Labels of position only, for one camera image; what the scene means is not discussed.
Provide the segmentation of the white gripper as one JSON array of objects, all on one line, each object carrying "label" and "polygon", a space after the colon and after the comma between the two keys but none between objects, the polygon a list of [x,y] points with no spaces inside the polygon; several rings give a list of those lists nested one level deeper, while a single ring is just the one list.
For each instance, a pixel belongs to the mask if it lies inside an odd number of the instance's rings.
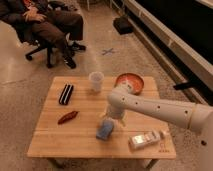
[{"label": "white gripper", "polygon": [[125,127],[126,126],[126,122],[123,119],[124,115],[125,115],[125,110],[123,108],[119,108],[119,107],[116,107],[116,106],[113,106],[113,105],[109,104],[107,106],[106,113],[101,114],[101,118],[110,117],[112,119],[119,120],[121,125],[123,127]]}]

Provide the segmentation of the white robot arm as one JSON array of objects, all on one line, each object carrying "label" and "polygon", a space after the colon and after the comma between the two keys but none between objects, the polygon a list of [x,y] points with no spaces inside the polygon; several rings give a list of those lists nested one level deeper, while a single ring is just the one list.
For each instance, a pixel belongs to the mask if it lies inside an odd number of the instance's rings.
[{"label": "white robot arm", "polygon": [[114,88],[107,101],[106,115],[110,118],[121,120],[124,111],[130,110],[200,134],[203,146],[213,143],[212,106],[135,96],[122,87]]}]

